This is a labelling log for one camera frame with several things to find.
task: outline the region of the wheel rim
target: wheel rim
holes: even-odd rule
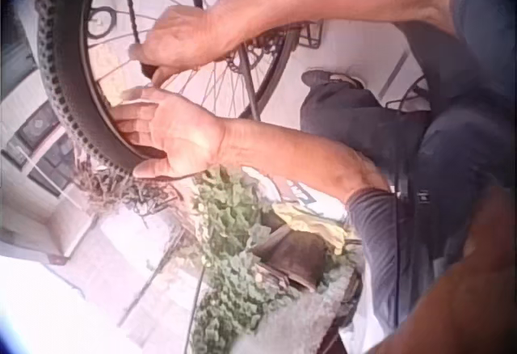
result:
[[[158,18],[158,12],[161,13],[165,10],[166,5],[157,10],[154,9],[154,13],[147,14],[141,9],[143,0],[133,1],[135,2],[138,33],[143,39]],[[162,4],[168,2],[169,4],[190,6],[203,4],[206,7],[213,5],[216,0],[156,1]],[[127,143],[116,131],[107,112],[109,105],[106,104],[106,100],[109,103],[116,103],[116,95],[122,90],[149,83],[149,80],[142,74],[136,74],[137,71],[140,72],[139,63],[129,61],[127,58],[127,47],[134,41],[129,27],[129,10],[126,1],[114,0],[114,2],[108,3],[111,5],[108,5],[106,0],[85,0],[83,6],[84,24],[81,45],[83,65],[90,82],[91,94],[110,129],[133,153],[143,158],[156,157],[156,153],[150,154],[148,150],[142,150],[142,148],[136,148]],[[105,20],[96,24],[100,15],[103,15]],[[89,38],[89,35],[96,35],[96,37]],[[268,41],[271,43],[270,51],[265,48],[255,48],[252,44],[247,45],[258,102],[267,90],[267,85],[275,73],[284,47],[285,34],[277,36],[276,40]],[[177,74],[167,80],[162,88],[182,94],[218,116],[248,117],[250,116],[250,106],[247,102],[246,89],[239,72],[238,58],[235,57],[237,54],[233,55],[231,60],[213,62],[200,70],[188,70]],[[204,82],[203,88],[200,86],[200,82]]]

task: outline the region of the bicycle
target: bicycle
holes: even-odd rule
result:
[[[146,6],[145,0],[39,0],[40,71],[49,101],[70,138],[118,173],[128,174],[139,162],[162,157],[161,151],[130,145],[117,132],[108,108],[124,88],[114,78],[126,87],[149,83],[153,68],[130,61],[127,47],[139,42],[168,6],[207,9],[215,2],[153,0],[156,5]],[[259,114],[265,108],[298,37],[296,27],[271,30],[242,44],[244,56],[232,51],[199,70],[174,75],[162,88],[205,107],[212,101],[212,112],[218,116],[249,118],[253,109]],[[106,67],[106,60],[114,61],[115,67]],[[206,83],[204,93],[201,81]],[[231,98],[221,98],[223,87],[231,91]]]

